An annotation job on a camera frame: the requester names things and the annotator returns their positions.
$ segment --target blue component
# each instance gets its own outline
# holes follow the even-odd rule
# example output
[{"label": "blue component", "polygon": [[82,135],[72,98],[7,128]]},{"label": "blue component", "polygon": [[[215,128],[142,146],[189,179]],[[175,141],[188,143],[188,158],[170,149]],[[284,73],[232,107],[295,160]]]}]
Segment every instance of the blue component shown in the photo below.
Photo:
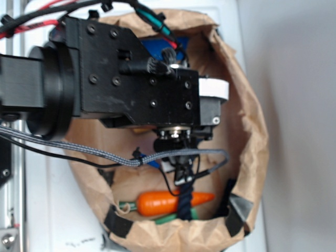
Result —
[{"label": "blue component", "polygon": [[157,168],[157,169],[160,168],[160,165],[159,165],[159,163],[157,161],[152,161],[152,162],[149,162],[148,164],[150,166],[154,167],[154,168]]},{"label": "blue component", "polygon": [[[188,37],[180,37],[177,40],[182,44],[184,49],[187,48],[189,42]],[[149,51],[149,53],[157,60],[163,60],[161,56],[162,49],[166,47],[171,47],[171,45],[169,45],[169,43],[166,40],[161,38],[144,39],[141,41],[141,43],[145,46],[145,48]],[[183,54],[178,53],[177,59],[182,60]]]}]

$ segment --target cable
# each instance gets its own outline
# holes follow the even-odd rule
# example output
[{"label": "cable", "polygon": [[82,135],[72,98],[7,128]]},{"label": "cable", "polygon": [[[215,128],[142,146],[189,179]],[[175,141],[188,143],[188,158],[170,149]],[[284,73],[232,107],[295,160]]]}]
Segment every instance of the cable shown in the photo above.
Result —
[{"label": "cable", "polygon": [[[142,163],[147,164],[151,161],[154,161],[154,160],[157,160],[157,159],[162,159],[162,158],[168,158],[168,157],[171,157],[171,156],[186,156],[186,155],[189,156],[189,155],[199,155],[199,154],[221,154],[225,157],[225,160],[222,163],[225,164],[229,160],[229,155],[224,150],[181,149],[181,150],[163,151],[163,152],[158,152],[158,153],[155,153],[155,154],[152,154],[152,155],[145,156],[143,158],[141,157],[142,162],[140,162],[139,159],[136,159],[136,160],[124,159],[124,158],[122,158],[120,156],[117,156],[117,155],[114,155],[112,153],[97,150],[95,148],[87,147],[87,146],[80,145],[80,144],[68,143],[68,142],[62,142],[62,141],[46,141],[39,136],[37,137],[37,136],[31,135],[31,134],[28,134],[28,133],[24,133],[24,132],[21,132],[21,131],[18,131],[18,130],[14,130],[14,129],[11,129],[11,128],[4,127],[2,125],[0,125],[0,134],[10,135],[14,138],[18,138],[18,139],[26,140],[26,141],[29,141],[29,142],[46,145],[46,146],[52,146],[52,147],[57,147],[57,148],[61,148],[61,149],[73,150],[73,151],[79,151],[79,152],[83,152],[83,153],[87,153],[87,154],[92,154],[92,155],[95,155],[95,156],[99,156],[99,157],[102,157],[102,158],[105,158],[105,159],[112,160],[112,161],[114,161],[116,163],[119,163],[121,165],[132,166],[132,167],[139,166]],[[217,165],[215,169],[212,168],[212,169],[208,169],[206,171],[203,171],[199,174],[198,177],[195,177],[195,178],[205,176],[205,175],[213,172],[214,170],[216,170],[219,167],[220,166]]]},{"label": "cable", "polygon": [[[40,28],[40,27],[43,27],[43,26],[58,25],[58,23],[59,23],[58,20],[51,19],[51,20],[47,20],[47,21],[43,21],[43,22],[40,22],[40,23],[35,23],[35,24],[27,25],[27,26],[19,26],[19,27],[15,28],[14,34],[24,33],[26,31],[33,30],[33,29],[36,29],[36,28]],[[0,34],[0,39],[4,38],[6,36],[7,36],[7,33],[1,33]]]},{"label": "cable", "polygon": [[[198,157],[198,164],[197,164],[196,174],[198,174],[198,172],[200,171],[200,166],[201,166],[201,157],[200,157],[199,155],[198,155],[197,157]],[[171,187],[169,186],[168,178],[167,178],[166,174],[164,173],[164,171],[162,170],[162,167],[161,167],[161,166],[159,167],[159,171],[161,172],[161,174],[162,174],[162,176],[163,176],[163,178],[164,178],[164,181],[165,181],[165,183],[166,183],[166,185],[167,185],[167,188],[168,188],[169,193],[170,193],[171,195],[173,195],[174,197],[184,196],[184,195],[186,195],[187,193],[189,193],[190,188],[194,185],[195,180],[196,180],[196,179],[193,179],[193,180],[190,182],[190,185],[188,186],[188,188],[186,188],[183,192],[178,193],[178,194],[175,194],[175,193],[173,193]]]},{"label": "cable", "polygon": [[72,9],[79,9],[79,8],[83,8],[83,7],[87,7],[87,6],[99,4],[99,3],[101,3],[101,0],[89,0],[89,1],[82,2],[82,3],[73,3],[73,4],[61,5],[61,6],[56,6],[52,8],[38,10],[32,13],[20,16],[17,19],[8,21],[6,24],[0,27],[0,34],[13,30],[17,28],[18,26],[36,17],[44,16],[44,15],[51,14],[51,13],[69,11]]},{"label": "cable", "polygon": [[[57,4],[57,3],[59,3],[59,2],[63,2],[63,1],[65,1],[65,0],[53,0],[53,1],[51,1],[50,3],[48,3],[48,4],[46,4],[46,5],[43,5],[39,10],[47,9],[47,8],[49,8],[51,5],[53,5],[53,4]],[[69,3],[66,3],[65,5],[74,3],[74,2],[76,2],[76,1],[78,1],[78,0],[72,0],[72,1],[70,1]]]},{"label": "cable", "polygon": [[67,156],[67,155],[61,155],[61,154],[56,154],[56,153],[51,153],[51,152],[43,151],[43,150],[31,147],[29,145],[20,143],[18,141],[15,141],[15,140],[13,140],[10,137],[5,136],[5,135],[1,135],[1,134],[0,134],[0,138],[3,138],[5,140],[7,140],[8,142],[10,142],[10,143],[12,143],[14,145],[17,145],[17,146],[19,146],[19,147],[21,147],[23,149],[29,150],[29,151],[33,151],[33,152],[36,152],[36,153],[39,153],[39,154],[42,154],[42,155],[45,155],[45,156],[51,156],[51,157],[58,158],[58,159],[65,159],[65,160],[80,162],[80,163],[83,163],[83,164],[88,164],[88,165],[97,167],[99,169],[106,169],[106,168],[112,168],[112,167],[120,166],[120,164],[106,164],[106,165],[97,164],[97,163],[93,163],[93,162],[90,162],[88,160],[80,159],[80,158],[73,157],[73,156]]},{"label": "cable", "polygon": [[[40,10],[23,15],[18,17],[17,19],[8,20],[3,26],[0,27],[0,38],[3,37],[11,37],[16,32],[16,29],[23,25],[24,23],[40,16],[44,16],[51,13],[63,12],[66,11],[68,15],[69,13],[82,8],[87,7],[94,4],[105,3],[107,0],[89,0],[85,2],[77,2],[76,0],[71,1],[65,5],[50,7],[52,4],[62,2],[62,0],[54,0],[49,4],[46,4],[40,8]],[[146,7],[145,5],[140,4],[137,0],[115,0],[114,2],[127,3],[131,5],[137,15],[144,20],[146,23],[150,24],[153,27],[153,30],[162,34],[167,40],[170,41],[171,46],[176,50],[183,53],[184,58],[183,61],[188,61],[187,54],[183,49],[182,45],[177,41],[174,33],[165,25],[163,21],[163,17],[157,15],[154,11]]]}]

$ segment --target white wall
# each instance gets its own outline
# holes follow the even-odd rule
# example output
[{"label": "white wall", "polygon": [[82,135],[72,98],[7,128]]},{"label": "white wall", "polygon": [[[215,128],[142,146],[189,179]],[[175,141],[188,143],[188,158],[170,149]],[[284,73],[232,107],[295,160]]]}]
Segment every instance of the white wall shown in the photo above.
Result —
[{"label": "white wall", "polygon": [[336,1],[238,0],[270,133],[270,252],[336,251]]}]

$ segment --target gray braided cable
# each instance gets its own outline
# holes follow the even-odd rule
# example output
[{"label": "gray braided cable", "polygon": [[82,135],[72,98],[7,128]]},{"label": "gray braided cable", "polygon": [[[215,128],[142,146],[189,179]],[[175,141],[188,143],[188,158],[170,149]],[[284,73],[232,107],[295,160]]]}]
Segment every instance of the gray braided cable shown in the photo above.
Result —
[{"label": "gray braided cable", "polygon": [[182,150],[172,150],[172,151],[163,151],[163,152],[158,152],[152,155],[148,155],[142,158],[142,162],[139,161],[138,159],[135,160],[128,160],[124,159],[123,157],[114,155],[112,153],[98,150],[95,148],[91,148],[88,146],[80,145],[80,144],[75,144],[75,143],[68,143],[68,142],[63,142],[63,141],[46,141],[41,137],[37,137],[35,135],[31,135],[25,132],[21,132],[18,130],[14,130],[11,128],[4,127],[0,125],[0,134],[4,135],[9,135],[14,138],[18,138],[24,141],[36,143],[36,144],[41,144],[41,145],[46,145],[50,147],[56,147],[56,148],[61,148],[61,149],[66,149],[66,150],[72,150],[72,151],[78,151],[78,152],[83,152],[95,156],[99,156],[108,160],[112,160],[116,163],[119,163],[121,165],[126,165],[126,166],[132,166],[136,167],[143,164],[147,164],[149,162],[152,162],[157,159],[162,159],[162,158],[168,158],[171,156],[185,156],[185,155],[199,155],[199,154],[221,154],[223,155],[226,160],[228,160],[228,153],[224,150],[199,150],[199,149],[182,149]]}]

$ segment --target green cable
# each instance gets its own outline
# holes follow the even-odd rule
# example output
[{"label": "green cable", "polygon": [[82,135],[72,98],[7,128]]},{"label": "green cable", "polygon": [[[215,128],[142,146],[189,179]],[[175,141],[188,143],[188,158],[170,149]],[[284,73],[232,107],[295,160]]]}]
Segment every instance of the green cable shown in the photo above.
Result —
[{"label": "green cable", "polygon": [[[143,11],[142,9],[138,8],[138,9],[136,9],[136,11],[139,12],[141,15],[145,16],[155,26],[161,27],[163,25],[163,23],[161,21],[159,21],[157,18],[153,17],[151,14]],[[171,31],[167,27],[163,26],[162,33],[169,36]]]}]

